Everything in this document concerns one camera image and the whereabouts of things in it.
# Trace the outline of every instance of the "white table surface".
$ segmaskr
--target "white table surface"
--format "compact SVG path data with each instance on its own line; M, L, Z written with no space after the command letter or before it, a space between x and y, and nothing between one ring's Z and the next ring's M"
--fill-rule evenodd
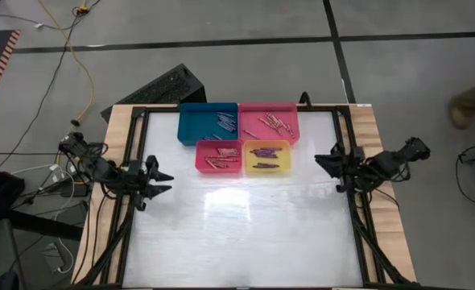
M337 141L330 113L299 113L281 176L199 173L178 119L150 116L143 155L175 180L135 214L125 288L361 285L346 196L314 161Z

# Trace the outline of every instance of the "person's leg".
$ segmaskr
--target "person's leg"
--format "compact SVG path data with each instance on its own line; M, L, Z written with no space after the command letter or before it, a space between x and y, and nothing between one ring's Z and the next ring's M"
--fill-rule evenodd
M475 115L475 87L455 96L450 104L450 118L458 129L466 129Z

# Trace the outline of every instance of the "black floor line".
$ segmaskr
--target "black floor line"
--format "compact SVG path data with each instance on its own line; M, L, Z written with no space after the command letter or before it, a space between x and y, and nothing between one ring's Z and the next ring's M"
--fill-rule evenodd
M340 69L341 80L343 81L343 88L349 103L354 104L356 97L353 94L352 81L349 76L349 69L345 62L345 55L343 54L343 48L341 47L340 36L337 32L336 21L334 20L334 13L331 7L330 0L323 0L325 14L327 15L328 27L331 30L332 44L334 45L334 52L336 53L337 65Z
M180 41L166 43L129 43L129 44L107 44L107 45L85 45L73 46L75 52L101 52L130 49L153 49L153 48L203 48L221 47L235 45L257 45L257 44L313 44L331 41L329 36L316 37L283 37L264 39L222 39L222 40L202 40L202 41ZM16 48L13 53L45 53L62 52L63 47L47 48Z
M417 33L400 35L351 35L341 36L341 42L354 41L387 41L387 40L416 40L416 39L459 39L475 38L475 31L471 32L444 32L444 33Z
M445 32L445 33L419 33L400 35L348 35L337 36L340 42L357 41L395 41L417 39L462 39L475 38L475 31L471 32ZM102 52L131 49L154 49L154 48L203 48L235 45L258 45L258 44L315 44L332 42L332 36L309 36L309 37L281 37L263 39L221 39L201 41L178 41L165 43L124 43L124 44L101 44L73 46L78 52ZM13 53L46 53L62 52L63 47L42 48L16 48Z

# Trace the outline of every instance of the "white cable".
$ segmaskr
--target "white cable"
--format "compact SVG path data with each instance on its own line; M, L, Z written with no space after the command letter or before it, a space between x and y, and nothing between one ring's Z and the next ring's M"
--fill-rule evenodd
M69 197L68 201L66 201L61 207L60 207L60 210L57 211L57 213L55 214L55 218L53 218L54 221L57 221L57 217L59 217L59 213L62 212L62 209L66 207L66 205L68 205L68 203L73 199L73 195L75 194L75 179L73 178L73 176L71 174L69 174L68 172L68 169L66 168L66 171L64 172L62 170L62 168L59 168L60 169L60 173L65 173L66 175L69 176L69 178L71 178L71 196ZM73 265L75 264L75 258L73 257L73 254L71 253L71 251L64 245L64 243L62 242L62 239L59 238L59 243L60 245L62 245L62 247L64 247L64 249L68 252L69 256L71 257L71 265L69 265L69 268L68 270L66 271L62 271L60 270L60 268L57 269L57 271L61 274L65 274L69 271L71 271L71 269L73 268Z
M18 170L17 172L11 172L10 174L14 175L14 174L18 174L18 173L28 172L30 170L36 170L36 169L41 169L41 168L50 168L51 166L54 166L54 165L56 165L56 164L46 164L46 165L36 166L34 168L21 169L21 170Z
M16 172L11 172L10 174L14 175L14 174L18 174L18 173L23 173L23 172L29 172L31 170L36 170L36 169L41 169L41 168L50 168L50 170L52 172L54 172L57 168L60 170L60 173L61 175L63 176L64 174L68 175L69 178L71 179L71 186L72 186L72 190L71 190L71 196L69 197L69 199L60 207L60 210L57 211L57 213L55 214L55 218L53 218L54 221L57 220L57 217L59 216L59 213L62 211L63 208L66 207L66 205L69 204L69 202L73 199L73 195L75 194L75 179L73 178L73 176L71 174L69 174L68 172L68 169L66 168L66 171L63 171L62 168L60 167L60 165L58 164L46 164L46 165L41 165L41 166L36 166L36 167L33 167L33 168L26 168L26 169L21 169L21 170L18 170ZM73 265L75 264L75 257L73 257L73 254L71 253L71 251L64 245L64 243L62 242L62 239L59 238L59 243L60 245L62 245L62 247L64 247L64 249L68 252L69 256L71 257L71 265L69 265L69 268L68 270L66 271L62 271L59 269L57 269L57 271L61 274L65 274L65 273L68 273L69 271L71 271L71 269L73 268Z

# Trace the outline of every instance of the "teal bin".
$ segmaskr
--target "teal bin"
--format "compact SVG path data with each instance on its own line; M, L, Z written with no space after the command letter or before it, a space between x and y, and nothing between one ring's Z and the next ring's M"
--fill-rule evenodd
M196 146L204 138L238 140L238 111L237 103L184 103L180 105L177 138L184 146ZM235 130L229 132L218 125L218 112L233 115L231 118L236 122Z

